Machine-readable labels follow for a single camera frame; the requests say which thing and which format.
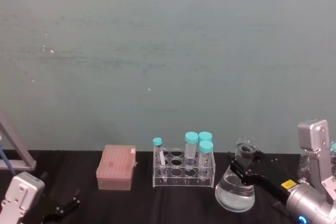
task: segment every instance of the teal wall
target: teal wall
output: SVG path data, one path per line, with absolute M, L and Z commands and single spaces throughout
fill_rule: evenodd
M 0 0 L 0 30 L 0 108 L 30 149 L 336 134 L 336 0 Z

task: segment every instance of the teal cap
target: teal cap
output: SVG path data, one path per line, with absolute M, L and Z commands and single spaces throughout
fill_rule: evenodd
M 330 144 L 330 151 L 331 151 L 331 153 L 334 155 L 334 154 L 336 154 L 336 142 L 331 142 L 331 144 Z
M 199 134 L 199 139 L 200 139 L 200 141 L 208 140 L 208 141 L 212 142 L 212 134 L 210 132 L 207 132 L 207 131 L 202 131 Z
M 209 140 L 201 141 L 199 150 L 204 153 L 212 152 L 214 150 L 214 144 Z
M 192 131 L 187 132 L 184 139 L 188 144 L 196 144 L 198 142 L 198 134 Z
M 162 144 L 162 139 L 160 137 L 156 137 L 153 139 L 153 144 L 155 146 L 161 145 Z

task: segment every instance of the blue tube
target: blue tube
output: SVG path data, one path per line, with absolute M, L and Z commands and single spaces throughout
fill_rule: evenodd
M 11 163 L 9 162 L 8 158 L 6 157 L 6 154 L 4 153 L 4 150 L 2 149 L 2 145 L 0 142 L 0 157 L 3 159 L 3 161 L 5 162 L 5 164 L 8 166 L 8 169 L 13 173 L 13 175 L 15 175 L 15 171 L 14 168 L 12 167 Z

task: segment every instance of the glass flask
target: glass flask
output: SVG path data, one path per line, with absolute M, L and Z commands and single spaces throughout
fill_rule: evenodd
M 251 140 L 246 137 L 238 138 L 235 142 L 235 157 L 243 166 L 248 166 L 253 160 L 255 147 Z M 249 210 L 255 202 L 253 185 L 243 185 L 237 175 L 226 170 L 215 189 L 215 196 L 218 203 L 232 212 L 245 212 Z

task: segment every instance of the yellow label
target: yellow label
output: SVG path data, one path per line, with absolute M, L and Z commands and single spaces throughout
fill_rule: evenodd
M 283 182 L 281 185 L 282 187 L 288 190 L 292 188 L 293 186 L 296 186 L 297 184 L 293 180 L 289 179 L 286 182 Z

